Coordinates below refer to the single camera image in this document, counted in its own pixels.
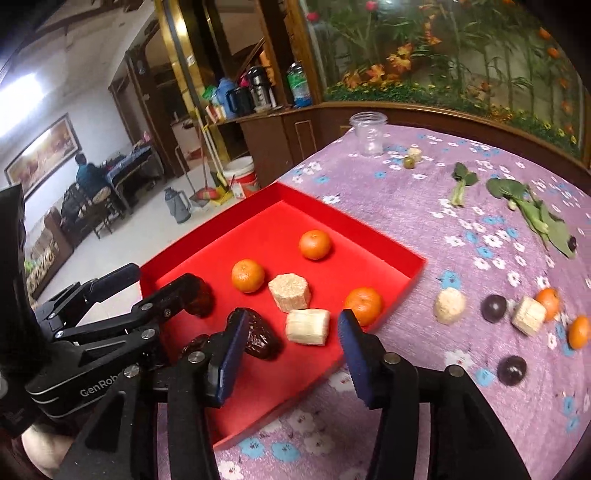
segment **tablecloth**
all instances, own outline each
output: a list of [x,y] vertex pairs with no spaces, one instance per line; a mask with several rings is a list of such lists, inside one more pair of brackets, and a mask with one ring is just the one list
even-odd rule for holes
[[[515,443],[534,480],[550,480],[565,463],[591,419],[591,351],[571,350],[566,329],[574,317],[591,314],[591,199],[548,170],[499,148],[426,129],[388,126],[379,158],[357,153],[348,132],[292,169],[281,182],[310,194],[396,239],[428,260],[421,280],[377,335],[389,351],[415,365],[444,369],[460,364],[477,383]],[[402,167],[407,149],[422,150],[414,170]],[[448,198],[457,161],[477,172],[466,189],[465,208]],[[529,182],[561,216],[579,247],[569,260],[546,251],[519,211],[485,187],[491,177]],[[453,326],[433,315],[437,293],[458,288],[467,297],[465,317]],[[489,294],[509,299],[553,286],[563,299],[556,321],[527,338],[505,319],[483,320],[479,306]],[[525,380],[506,387],[498,362],[523,357]],[[355,394],[346,366],[316,388],[290,413],[270,422],[239,445],[216,452],[226,480],[363,480],[379,411]],[[416,478],[428,462],[428,408],[421,406]]]

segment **framed painting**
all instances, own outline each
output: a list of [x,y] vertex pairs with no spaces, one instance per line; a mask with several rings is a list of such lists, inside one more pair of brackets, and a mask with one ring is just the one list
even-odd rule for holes
[[20,152],[4,174],[10,184],[22,184],[26,199],[80,150],[70,117],[65,114]]

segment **plastic jar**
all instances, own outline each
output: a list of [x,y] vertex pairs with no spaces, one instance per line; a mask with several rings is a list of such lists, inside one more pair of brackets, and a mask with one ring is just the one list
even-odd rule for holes
[[384,125],[388,118],[379,112],[359,112],[349,118],[359,143],[359,153],[377,157],[384,153]]

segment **red tray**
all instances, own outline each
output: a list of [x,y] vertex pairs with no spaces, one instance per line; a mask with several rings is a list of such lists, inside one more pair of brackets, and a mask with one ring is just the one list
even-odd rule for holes
[[[329,256],[314,262],[298,250],[300,236],[312,229],[326,231],[333,242]],[[285,338],[285,317],[265,286],[250,295],[232,286],[233,265],[251,258],[265,268],[266,281],[296,273],[310,286],[310,308],[331,312],[325,346],[306,346]],[[282,354],[272,362],[250,355],[242,364],[233,394],[220,410],[209,410],[216,448],[240,441],[290,400],[299,398],[340,364],[336,319],[347,294],[373,287],[392,310],[417,281],[426,260],[401,244],[318,200],[274,183],[196,228],[142,268],[144,296],[178,276],[191,272],[207,281],[216,297],[211,316],[197,319],[181,312],[163,327],[162,340],[171,359],[202,333],[225,328],[236,307],[250,307],[271,324],[283,340]]]

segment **water bottle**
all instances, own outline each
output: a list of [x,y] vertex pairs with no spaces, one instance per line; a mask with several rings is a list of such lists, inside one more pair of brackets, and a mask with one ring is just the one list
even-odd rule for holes
[[299,62],[292,63],[289,70],[287,70],[287,82],[290,84],[296,107],[302,108],[303,106],[312,105],[308,79]]

